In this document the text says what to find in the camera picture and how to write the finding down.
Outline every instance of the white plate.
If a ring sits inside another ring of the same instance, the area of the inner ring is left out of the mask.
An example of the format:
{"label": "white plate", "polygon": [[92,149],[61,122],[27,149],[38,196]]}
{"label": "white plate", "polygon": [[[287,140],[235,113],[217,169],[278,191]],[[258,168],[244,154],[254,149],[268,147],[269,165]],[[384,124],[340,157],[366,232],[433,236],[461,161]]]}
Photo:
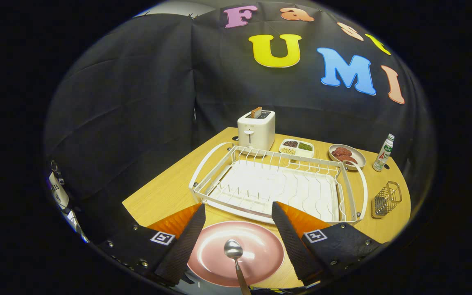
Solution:
{"label": "white plate", "polygon": [[[358,166],[360,166],[360,168],[363,168],[365,166],[365,163],[367,163],[367,160],[362,155],[362,153],[360,153],[354,147],[351,148],[350,146],[345,145],[345,144],[333,144],[329,147],[329,157],[331,157],[331,159],[333,159],[334,161],[341,162],[339,159],[336,159],[336,157],[334,157],[333,154],[332,154],[332,152],[334,152],[339,147],[346,148],[349,151],[351,151],[351,153],[352,153],[351,157],[353,157],[356,160],[356,162],[358,162]],[[349,170],[356,170],[356,167],[354,167],[352,165],[349,165],[349,164],[346,164],[346,163],[343,163],[343,165],[346,166],[347,168],[349,168]]]}
{"label": "white plate", "polygon": [[[307,151],[307,150],[298,149],[298,147],[283,145],[286,141],[296,141],[296,142],[298,142],[297,146],[300,145],[300,142],[305,143],[305,144],[308,144],[309,146],[311,146],[311,148],[313,148],[313,150],[312,151]],[[306,142],[306,141],[296,140],[296,139],[292,139],[292,138],[286,138],[281,142],[281,145],[279,146],[278,150],[281,150],[283,148],[294,150],[294,152],[295,152],[294,155],[295,156],[307,157],[307,158],[314,157],[314,145],[312,143],[309,143],[309,142]]]}

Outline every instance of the spoon handle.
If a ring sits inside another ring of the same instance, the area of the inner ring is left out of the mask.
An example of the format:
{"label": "spoon handle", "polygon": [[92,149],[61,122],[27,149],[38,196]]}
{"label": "spoon handle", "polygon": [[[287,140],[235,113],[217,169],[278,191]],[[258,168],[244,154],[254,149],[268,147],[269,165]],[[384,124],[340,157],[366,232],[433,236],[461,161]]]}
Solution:
{"label": "spoon handle", "polygon": [[241,293],[243,295],[251,295],[251,291],[249,291],[249,287],[247,287],[247,282],[245,282],[243,272],[238,264],[236,264],[236,275],[238,275],[238,283],[240,283]]}

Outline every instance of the wooden table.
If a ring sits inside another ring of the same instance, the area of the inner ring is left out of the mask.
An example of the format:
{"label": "wooden table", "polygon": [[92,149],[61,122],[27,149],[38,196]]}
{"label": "wooden table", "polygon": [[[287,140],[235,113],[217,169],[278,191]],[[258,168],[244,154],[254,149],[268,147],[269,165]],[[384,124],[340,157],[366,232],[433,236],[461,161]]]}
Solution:
{"label": "wooden table", "polygon": [[[142,226],[148,226],[168,215],[185,209],[186,207],[195,204],[194,198],[189,191],[188,185],[191,181],[194,171],[199,166],[204,156],[216,145],[223,142],[232,142],[232,138],[238,135],[238,129],[228,127],[216,136],[199,146],[189,155],[179,160],[176,164],[159,174],[155,179],[144,185],[137,192],[133,193],[126,200],[123,205],[127,208],[134,219]],[[285,136],[276,134],[274,143],[270,148],[271,151],[278,151],[279,145],[285,138],[293,138],[296,140],[303,140],[310,142],[315,146],[314,158],[326,159],[332,161],[329,157],[328,150],[331,143],[310,140],[306,138],[298,138],[295,136]],[[393,239],[399,231],[405,226],[409,220],[411,213],[411,200],[409,190],[405,183],[402,173],[398,169],[395,161],[389,157],[387,164],[389,170],[384,169],[381,172],[376,172],[371,166],[377,154],[367,151],[359,150],[367,159],[367,164],[362,169],[365,179],[367,181],[369,192],[369,203],[367,211],[363,220],[355,224],[355,228],[362,233],[375,239],[379,243],[384,243]],[[219,162],[219,160],[227,153],[226,148],[218,149],[209,160],[205,163],[204,168],[199,173],[196,179],[199,182],[206,174]],[[347,172],[349,182],[352,187],[356,209],[360,210],[363,205],[362,181],[360,175],[356,171],[349,170]],[[376,194],[386,186],[387,181],[394,181],[399,183],[402,201],[397,207],[391,211],[390,214],[382,219],[375,219],[371,216],[371,200]],[[272,231],[281,241],[278,229],[276,226],[254,220],[247,220],[246,218],[236,216],[225,211],[221,211],[212,206],[206,206],[206,221],[205,227],[228,220],[243,220],[260,224]],[[294,267],[285,253],[285,260],[281,268],[274,273],[273,276],[266,280],[255,284],[255,287],[261,288],[294,288],[303,286],[303,283],[296,278]]]}

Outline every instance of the orange letter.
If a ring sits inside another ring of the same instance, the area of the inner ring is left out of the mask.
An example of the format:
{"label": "orange letter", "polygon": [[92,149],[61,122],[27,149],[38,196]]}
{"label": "orange letter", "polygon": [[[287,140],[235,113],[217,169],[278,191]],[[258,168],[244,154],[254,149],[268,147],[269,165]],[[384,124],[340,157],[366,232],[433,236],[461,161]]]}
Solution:
{"label": "orange letter", "polygon": [[351,28],[349,27],[348,25],[344,25],[342,23],[337,23],[339,26],[341,26],[341,30],[344,31],[347,35],[351,36],[351,37],[354,37],[360,41],[363,41],[363,38],[362,36],[360,36],[358,34],[358,32],[356,32],[356,30],[354,28]]}
{"label": "orange letter", "polygon": [[312,22],[314,18],[310,17],[307,12],[298,8],[282,8],[279,11],[283,12],[281,17],[287,20],[303,20],[304,22]]}
{"label": "orange letter", "polygon": [[402,97],[402,92],[398,84],[398,74],[395,70],[387,66],[381,66],[382,70],[386,71],[387,78],[389,79],[389,98],[399,104],[405,104],[405,99]]}
{"label": "orange letter", "polygon": [[383,52],[385,52],[386,54],[388,55],[391,55],[390,52],[387,51],[387,49],[384,48],[383,44],[380,43],[380,41],[378,41],[375,37],[369,35],[369,34],[365,34],[367,37],[371,38],[371,40],[373,41],[373,43],[376,45],[376,47],[380,48],[380,50],[382,50]]}

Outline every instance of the white wire dish rack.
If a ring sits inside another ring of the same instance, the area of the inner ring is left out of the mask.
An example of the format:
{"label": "white wire dish rack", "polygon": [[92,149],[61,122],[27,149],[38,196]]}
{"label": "white wire dish rack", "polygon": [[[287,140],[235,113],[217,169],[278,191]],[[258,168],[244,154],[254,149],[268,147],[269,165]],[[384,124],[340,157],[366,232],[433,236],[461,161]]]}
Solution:
{"label": "white wire dish rack", "polygon": [[[195,183],[206,161],[227,144],[232,145],[227,154]],[[274,201],[330,224],[355,224],[365,216],[368,195],[365,176],[361,168],[356,168],[363,183],[363,206],[359,214],[341,162],[258,150],[231,142],[219,144],[204,157],[189,189],[196,202],[269,224],[274,224],[270,215]]]}

